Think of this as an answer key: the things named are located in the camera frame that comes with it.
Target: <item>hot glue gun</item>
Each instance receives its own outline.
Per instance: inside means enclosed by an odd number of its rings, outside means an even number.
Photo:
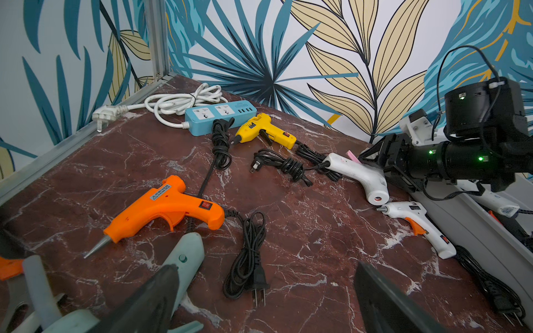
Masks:
[[[354,162],[335,153],[329,154],[324,162],[329,162],[327,169],[360,182],[365,188],[368,202],[372,205],[379,206],[389,200],[389,190],[382,170]]]
[[[260,135],[271,145],[277,142],[287,149],[292,149],[296,143],[296,137],[271,124],[272,119],[265,113],[260,113],[242,125],[231,144],[244,143],[255,139]]]
[[[185,216],[195,217],[217,230],[224,223],[224,209],[218,204],[183,194],[185,183],[172,175],[163,180],[159,189],[151,189],[111,221],[103,233],[105,236],[90,250],[89,257],[107,243],[118,243],[122,238],[134,236],[142,227],[157,217],[164,218],[170,230]]]
[[[413,227],[414,234],[424,235],[442,259],[456,255],[454,245],[427,219],[427,211],[420,202],[389,202],[377,210],[390,217],[407,220]]]

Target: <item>wallpaper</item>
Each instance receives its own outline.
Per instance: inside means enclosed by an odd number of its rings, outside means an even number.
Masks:
[[[440,62],[462,44],[482,48],[533,107],[526,1],[167,0],[167,11],[174,71],[368,142],[419,108],[435,119]],[[456,51],[441,97],[490,75]]]
[[[143,0],[8,1],[0,180],[153,81]]]

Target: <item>blue power strip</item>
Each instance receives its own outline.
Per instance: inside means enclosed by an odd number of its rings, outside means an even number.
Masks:
[[[229,120],[233,117],[235,122],[231,128],[234,128],[242,126],[255,115],[257,115],[257,109],[244,100],[189,108],[185,110],[185,121],[189,122],[191,134],[200,136],[211,133],[215,119]]]

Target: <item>marble table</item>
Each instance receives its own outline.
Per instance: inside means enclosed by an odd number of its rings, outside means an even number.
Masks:
[[[175,77],[158,93],[192,92],[198,82]],[[228,100],[242,99],[225,94]],[[254,103],[275,125],[320,152],[360,153],[367,143]],[[229,218],[217,231],[197,226],[205,260],[172,327],[192,320],[203,332],[364,332],[354,270],[358,261],[375,266],[437,321],[455,332],[511,332],[494,314],[470,275],[454,259],[441,260],[409,224],[377,212],[362,186],[350,179],[335,183],[307,172],[310,188],[293,183],[273,167],[250,173],[261,139],[232,147],[233,164],[216,171],[205,197],[248,215],[268,216],[261,248],[271,288],[266,306],[254,308],[252,296],[238,300],[222,294],[222,281],[241,248],[242,231]],[[180,237],[184,223],[170,232],[157,219],[136,236],[108,245],[83,259],[102,230],[123,209],[161,180],[178,175],[196,194],[212,160],[209,136],[194,137],[170,128],[145,109],[127,113],[104,132],[25,188],[0,209],[3,228],[29,252],[43,259],[55,293],[68,299],[64,313],[88,308],[104,316],[121,304],[160,267]],[[290,153],[274,144],[284,156]],[[391,199],[409,196],[389,186]],[[8,303],[0,283],[0,318]]]

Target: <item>yellow hot glue gun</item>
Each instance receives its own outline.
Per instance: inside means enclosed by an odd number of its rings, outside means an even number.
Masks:
[[[242,125],[231,144],[244,143],[261,135],[270,145],[277,142],[287,149],[292,149],[296,143],[296,137],[271,124],[272,119],[265,113],[260,113]]]

